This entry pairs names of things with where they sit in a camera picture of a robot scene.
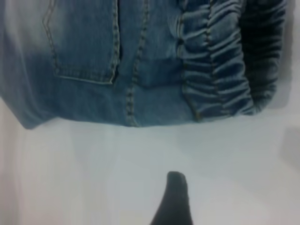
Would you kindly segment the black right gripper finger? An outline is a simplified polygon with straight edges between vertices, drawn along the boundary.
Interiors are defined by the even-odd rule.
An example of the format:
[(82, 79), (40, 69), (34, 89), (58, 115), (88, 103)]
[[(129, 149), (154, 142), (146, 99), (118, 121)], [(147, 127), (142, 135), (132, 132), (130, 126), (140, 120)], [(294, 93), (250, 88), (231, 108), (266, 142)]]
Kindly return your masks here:
[(184, 174), (175, 171), (167, 174), (165, 192), (151, 224), (192, 224), (188, 184)]

